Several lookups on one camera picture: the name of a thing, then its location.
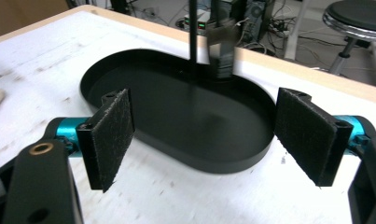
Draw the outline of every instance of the white tabletop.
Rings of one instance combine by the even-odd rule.
[[[6,91],[0,166],[38,140],[53,118],[89,117],[79,91],[84,73],[107,55],[140,48],[188,57],[186,42],[88,12],[0,42],[0,89]],[[205,57],[200,49],[199,61]],[[329,114],[364,116],[376,127],[375,103],[255,63],[236,62],[235,73],[274,100],[279,87],[304,91]],[[285,153],[273,139],[257,165],[212,175],[134,139],[105,194],[90,190],[82,159],[70,162],[87,223],[350,223],[347,191],[358,158],[344,156],[334,187],[320,189]]]

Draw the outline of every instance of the gray floor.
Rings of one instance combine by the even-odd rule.
[[[336,0],[313,1],[306,12],[303,23],[299,29],[299,35],[301,36],[317,38],[331,44],[325,44],[318,40],[300,38],[296,61],[294,61],[294,63],[308,67],[328,69],[336,55],[343,49],[343,46],[346,44],[344,41],[344,35],[329,29],[322,22],[324,9],[330,3],[335,1]],[[206,9],[206,6],[210,5],[209,2],[210,0],[198,0],[198,8]],[[276,0],[273,13],[278,11],[283,4],[284,0]],[[138,0],[133,2],[132,5],[134,8],[132,16],[171,26],[175,29],[177,29],[175,22],[188,14],[187,0]],[[299,13],[300,6],[300,1],[286,0],[283,9],[277,13],[276,18],[286,19],[296,17]],[[147,13],[143,13],[143,11],[150,11],[154,14],[148,15]],[[274,47],[270,44],[267,35],[268,34],[266,34],[259,42],[268,50],[274,51]],[[283,45],[285,40],[275,35],[271,36],[273,44],[278,48],[275,51],[276,56],[283,58]],[[354,48],[351,52],[351,58],[348,60],[342,74],[347,78],[376,86],[376,66],[370,50]]]

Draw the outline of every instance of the metal stool leg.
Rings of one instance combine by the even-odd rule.
[[[349,37],[348,44],[345,46],[344,50],[339,53],[336,60],[330,66],[329,73],[333,75],[339,75],[342,68],[345,66],[347,59],[350,57],[350,52],[353,49],[357,39]]]

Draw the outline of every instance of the stool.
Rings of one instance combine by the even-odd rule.
[[[376,42],[376,1],[335,2],[327,7],[322,19],[330,28],[348,36],[347,46],[331,65],[330,74],[340,74],[358,39]]]

